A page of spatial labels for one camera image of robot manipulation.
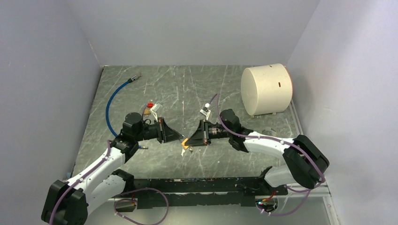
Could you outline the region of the small brass padlock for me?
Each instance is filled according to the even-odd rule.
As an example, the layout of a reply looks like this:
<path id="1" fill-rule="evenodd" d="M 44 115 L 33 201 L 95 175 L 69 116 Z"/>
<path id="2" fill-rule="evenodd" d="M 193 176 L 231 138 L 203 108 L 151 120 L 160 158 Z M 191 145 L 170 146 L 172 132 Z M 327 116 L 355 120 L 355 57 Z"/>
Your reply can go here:
<path id="1" fill-rule="evenodd" d="M 181 143 L 183 150 L 187 150 L 189 148 L 189 145 L 187 144 L 188 138 L 184 139 Z"/>

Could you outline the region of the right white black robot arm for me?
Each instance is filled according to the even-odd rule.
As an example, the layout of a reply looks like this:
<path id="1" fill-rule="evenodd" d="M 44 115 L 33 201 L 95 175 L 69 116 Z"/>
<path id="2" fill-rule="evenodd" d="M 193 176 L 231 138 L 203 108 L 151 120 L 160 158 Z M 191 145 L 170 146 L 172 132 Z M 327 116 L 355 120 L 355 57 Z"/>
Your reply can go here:
<path id="1" fill-rule="evenodd" d="M 271 167 L 258 182 L 261 193 L 268 195 L 281 185 L 298 183 L 314 189 L 325 181 L 329 160 L 305 135 L 277 138 L 243 127 L 232 109 L 223 110 L 220 123 L 201 120 L 195 133 L 183 141 L 184 146 L 198 147 L 211 144 L 213 139 L 227 138 L 232 148 L 246 153 L 261 153 L 284 161 Z"/>

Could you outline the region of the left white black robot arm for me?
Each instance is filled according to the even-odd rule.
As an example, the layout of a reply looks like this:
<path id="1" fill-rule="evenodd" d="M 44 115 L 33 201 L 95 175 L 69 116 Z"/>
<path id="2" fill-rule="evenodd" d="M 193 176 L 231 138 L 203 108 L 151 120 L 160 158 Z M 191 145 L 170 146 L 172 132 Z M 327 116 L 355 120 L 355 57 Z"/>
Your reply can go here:
<path id="1" fill-rule="evenodd" d="M 182 140 L 163 117 L 146 123 L 137 112 L 126 115 L 120 134 L 107 141 L 106 150 L 79 174 L 66 181 L 57 180 L 49 188 L 41 213 L 50 225 L 83 225 L 88 216 L 107 199 L 134 192 L 133 176 L 120 170 L 139 149 L 139 142 L 156 139 L 159 143 Z"/>

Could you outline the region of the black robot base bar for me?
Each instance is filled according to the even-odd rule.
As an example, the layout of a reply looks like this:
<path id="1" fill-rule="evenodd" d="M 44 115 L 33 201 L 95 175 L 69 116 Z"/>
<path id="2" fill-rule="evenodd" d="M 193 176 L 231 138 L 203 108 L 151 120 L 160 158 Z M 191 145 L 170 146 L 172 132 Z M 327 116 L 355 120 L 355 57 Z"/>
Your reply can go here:
<path id="1" fill-rule="evenodd" d="M 239 205 L 253 207 L 261 199 L 287 195 L 261 177 L 134 179 L 117 198 L 136 200 L 138 209 L 177 206 Z"/>

